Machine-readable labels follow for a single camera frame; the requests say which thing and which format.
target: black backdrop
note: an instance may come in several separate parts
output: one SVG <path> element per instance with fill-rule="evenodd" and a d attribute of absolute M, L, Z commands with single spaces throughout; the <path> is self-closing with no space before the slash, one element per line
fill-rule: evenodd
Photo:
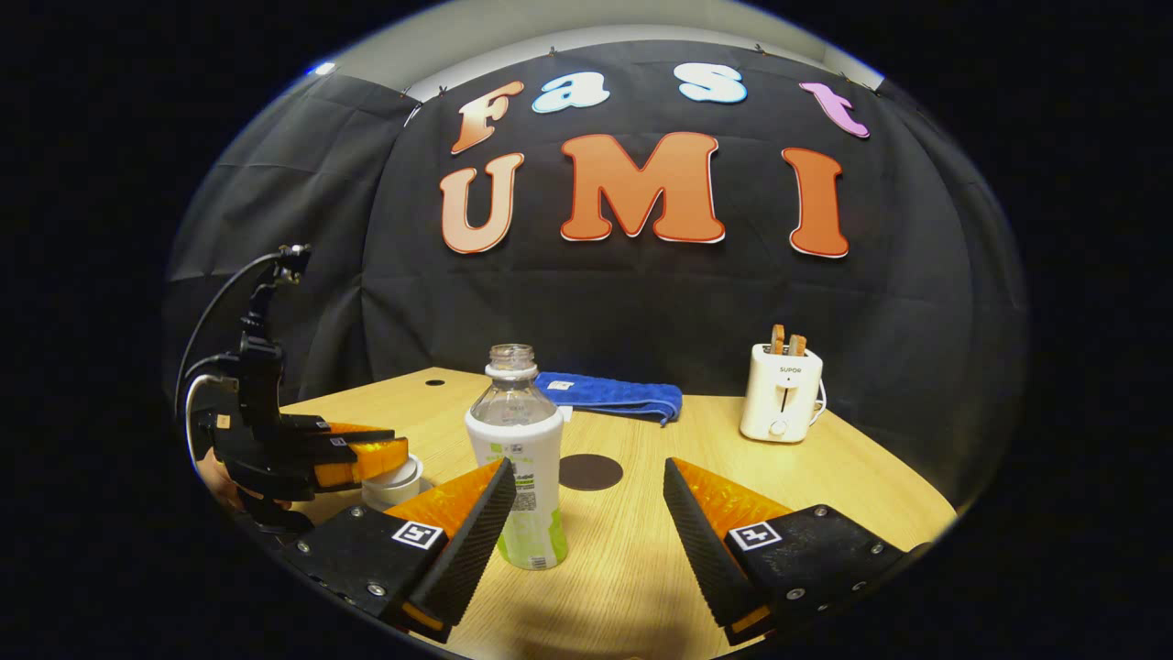
<path fill-rule="evenodd" d="M 1032 349 L 1006 461 L 937 550 L 799 646 L 755 651 L 1155 656 L 1167 606 L 1146 594 L 1159 597 L 1151 585 L 1168 572 L 1152 531 L 1167 503 L 1159 487 L 1168 456 L 1151 346 L 1165 334 L 1165 295 L 1152 285 L 1157 268 L 1143 268 L 1162 263 L 1151 199 L 1167 166 L 1155 150 L 1134 150 L 1130 166 L 1106 166 L 1104 154 L 1151 143 L 1160 124 L 1151 102 L 1160 60 L 1145 45 L 1162 43 L 1167 9 L 781 9 L 899 80 L 989 177 L 1022 245 Z M 15 653 L 408 656 L 230 528 L 167 411 L 155 423 L 147 413 L 158 399 L 152 302 L 191 192 L 291 72 L 407 11 L 210 1 L 33 16 L 40 40 L 21 67 L 34 87 L 18 127 L 29 120 L 35 142 L 18 152 L 34 156 L 36 205 L 12 218 L 32 240 L 11 270 L 11 320 L 27 342 L 11 359 L 32 395 L 15 403 L 46 424 L 16 434 L 9 513 L 30 525 L 13 535 L 8 584 L 18 621 L 34 617 L 6 639 Z M 1113 348 L 1111 363 L 1083 359 L 1089 334 Z M 1108 387 L 1121 395 L 1114 406 L 1103 404 Z"/>
<path fill-rule="evenodd" d="M 738 69 L 748 96 L 689 100 L 672 70 L 694 61 Z M 611 96 L 530 110 L 544 82 L 582 70 L 602 73 Z M 550 372 L 743 395 L 748 348 L 782 321 L 822 358 L 828 408 L 955 506 L 991 474 L 1024 379 L 1017 247 L 981 173 L 903 95 L 743 48 L 638 41 L 504 67 L 429 100 L 404 127 L 414 98 L 345 73 L 311 75 L 278 97 L 196 195 L 168 273 L 168 389 L 212 286 L 282 243 L 310 241 L 318 252 L 305 284 L 273 304 L 273 335 L 290 355 L 286 403 L 432 366 L 479 372 L 489 346 L 511 341 L 534 345 Z M 459 109 L 514 80 L 526 90 L 491 122 L 491 137 L 452 156 Z M 836 127 L 802 82 L 848 98 L 869 137 Z M 574 186 L 562 142 L 613 135 L 643 165 L 673 131 L 719 142 L 711 186 L 723 240 L 666 241 L 647 229 L 561 237 Z M 799 191 L 780 155 L 789 147 L 842 166 L 846 257 L 791 247 Z M 508 234 L 483 253 L 450 250 L 440 179 L 515 151 L 526 159 Z M 488 206 L 481 173 L 469 222 L 483 223 Z M 243 308 L 232 301 L 194 360 L 232 346 Z"/>

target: white cable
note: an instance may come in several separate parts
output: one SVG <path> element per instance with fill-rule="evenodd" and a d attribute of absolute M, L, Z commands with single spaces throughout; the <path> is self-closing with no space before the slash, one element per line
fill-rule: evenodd
<path fill-rule="evenodd" d="M 184 413 L 184 429 L 187 430 L 188 434 L 188 456 L 191 457 L 191 469 L 196 471 L 196 476 L 199 476 L 199 467 L 196 465 L 196 448 L 192 447 L 191 444 L 191 437 L 195 435 L 191 433 L 192 431 L 191 403 L 196 399 L 196 390 L 198 390 L 205 383 L 219 385 L 223 383 L 224 381 L 228 381 L 228 379 L 223 376 L 212 376 L 211 374 L 204 374 L 203 376 L 198 376 L 195 381 L 192 381 L 191 387 L 188 388 L 188 406 L 187 406 L 187 411 Z"/>
<path fill-rule="evenodd" d="M 827 388 L 822 387 L 822 379 L 819 379 L 819 394 L 822 395 L 822 408 L 819 409 L 819 413 L 814 414 L 814 417 L 811 419 L 811 424 L 808 424 L 808 427 L 814 427 L 815 420 L 819 420 L 822 411 L 827 410 Z"/>

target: clear plastic bottle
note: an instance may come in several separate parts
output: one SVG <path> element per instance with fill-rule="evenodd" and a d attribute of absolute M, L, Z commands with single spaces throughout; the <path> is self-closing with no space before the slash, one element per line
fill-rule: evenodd
<path fill-rule="evenodd" d="M 558 511 L 562 413 L 534 385 L 533 348 L 493 347 L 484 373 L 493 385 L 465 415 L 465 426 L 477 463 L 506 457 L 514 464 L 517 483 L 517 498 L 497 550 L 520 569 L 552 569 L 567 557 Z"/>

